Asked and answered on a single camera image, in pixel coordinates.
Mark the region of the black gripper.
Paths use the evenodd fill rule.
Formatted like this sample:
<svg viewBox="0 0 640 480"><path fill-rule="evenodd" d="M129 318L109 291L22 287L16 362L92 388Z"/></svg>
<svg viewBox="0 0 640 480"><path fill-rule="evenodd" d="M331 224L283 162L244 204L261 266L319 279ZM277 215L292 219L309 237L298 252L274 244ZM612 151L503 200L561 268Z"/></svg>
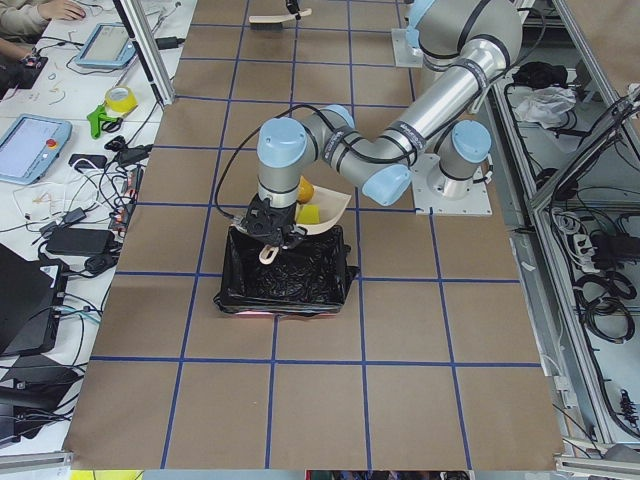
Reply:
<svg viewBox="0 0 640 480"><path fill-rule="evenodd" d="M285 2L288 12L295 18L301 19L301 7L298 0L286 0Z"/></svg>
<svg viewBox="0 0 640 480"><path fill-rule="evenodd" d="M232 225L264 245L292 249L307 236L308 230L295 221L296 203L275 207L268 198L256 194L243 216L230 216Z"/></svg>

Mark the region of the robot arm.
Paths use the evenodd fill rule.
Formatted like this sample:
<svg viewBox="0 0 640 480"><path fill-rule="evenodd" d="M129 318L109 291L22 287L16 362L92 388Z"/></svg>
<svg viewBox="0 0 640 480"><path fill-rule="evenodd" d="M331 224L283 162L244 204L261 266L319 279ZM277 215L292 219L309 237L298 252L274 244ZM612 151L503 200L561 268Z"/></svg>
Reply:
<svg viewBox="0 0 640 480"><path fill-rule="evenodd" d="M257 192L232 225L263 245L296 247L311 234L296 220L300 180L317 161L381 206L404 195L412 166L427 152L439 157L436 192L471 185L492 139L482 124L461 116L515 64L522 36L521 14L511 1L412 2L405 38L435 79L404 110L379 119L377 131L360 131L340 105L267 120L256 131Z"/></svg>

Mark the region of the person hand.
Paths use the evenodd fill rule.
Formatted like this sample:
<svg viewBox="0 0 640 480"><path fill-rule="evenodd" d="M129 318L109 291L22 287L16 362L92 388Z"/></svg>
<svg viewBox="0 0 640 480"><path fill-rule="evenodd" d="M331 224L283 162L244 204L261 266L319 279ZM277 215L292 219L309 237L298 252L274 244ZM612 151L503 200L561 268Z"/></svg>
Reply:
<svg viewBox="0 0 640 480"><path fill-rule="evenodd" d="M38 6L39 14L48 21L82 20L86 17L84 8L72 0L51 0Z"/></svg>

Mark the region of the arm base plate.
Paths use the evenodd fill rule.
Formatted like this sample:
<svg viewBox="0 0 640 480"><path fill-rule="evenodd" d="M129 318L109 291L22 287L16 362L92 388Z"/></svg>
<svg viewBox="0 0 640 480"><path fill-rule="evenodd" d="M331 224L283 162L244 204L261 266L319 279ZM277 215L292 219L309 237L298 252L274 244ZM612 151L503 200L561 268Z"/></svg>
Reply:
<svg viewBox="0 0 640 480"><path fill-rule="evenodd" d="M396 67L421 68L423 52L419 46L419 32L413 27L391 30L394 62Z"/></svg>
<svg viewBox="0 0 640 480"><path fill-rule="evenodd" d="M440 157L422 154L411 167L412 196L417 215L489 217L492 208L478 166L471 179L453 180L440 169Z"/></svg>

